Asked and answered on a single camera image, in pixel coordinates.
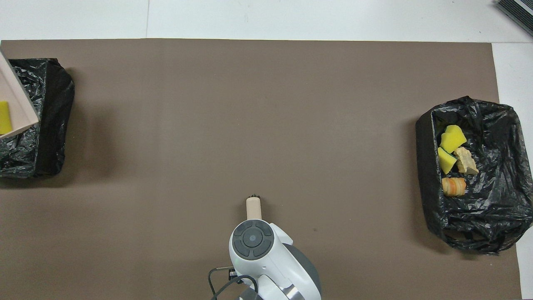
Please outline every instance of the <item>black trash bag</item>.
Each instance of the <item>black trash bag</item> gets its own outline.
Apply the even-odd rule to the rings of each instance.
[[[458,125],[479,174],[441,173],[437,148]],[[416,122],[418,182],[428,229],[453,248],[497,254],[514,245],[533,220],[533,180],[516,112],[508,105],[462,97],[433,107]],[[444,196],[443,177],[463,177],[466,194]]]
[[[10,59],[40,122],[0,140],[0,177],[51,176],[64,163],[65,136],[74,82],[56,59]]]

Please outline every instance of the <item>yellow food piece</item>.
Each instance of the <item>yellow food piece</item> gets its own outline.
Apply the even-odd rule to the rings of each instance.
[[[450,173],[450,170],[454,166],[457,159],[453,155],[444,151],[444,149],[441,147],[439,147],[437,151],[439,152],[439,165],[442,169],[442,172],[444,172],[444,174]]]
[[[7,101],[0,101],[0,135],[13,131]]]
[[[472,153],[465,147],[459,147],[454,151],[457,157],[457,167],[459,172],[467,175],[475,175],[479,173],[479,170],[475,166],[475,161],[472,158]]]
[[[444,196],[457,197],[465,194],[466,182],[464,178],[443,178],[442,191]]]
[[[465,142],[463,131],[457,125],[447,126],[446,131],[440,136],[440,146],[448,153],[452,153]]]

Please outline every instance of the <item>brown table surface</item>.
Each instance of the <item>brown table surface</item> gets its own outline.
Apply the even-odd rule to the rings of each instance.
[[[415,121],[465,95],[498,101],[490,44],[2,47],[56,57],[76,82],[62,173],[1,181],[2,299],[209,299],[253,193],[316,265],[323,299],[520,298],[514,247],[448,247],[418,189]]]

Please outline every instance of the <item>yellow sponge piece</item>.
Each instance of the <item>yellow sponge piece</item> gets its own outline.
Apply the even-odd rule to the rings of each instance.
[[[449,125],[440,137],[440,146],[448,153],[452,153],[460,145],[466,142],[461,128],[457,125]]]
[[[0,135],[13,131],[7,101],[0,101]]]
[[[444,174],[450,173],[450,170],[457,161],[457,158],[444,151],[444,149],[441,147],[437,149],[437,152],[439,152],[439,164],[442,172],[444,172]]]

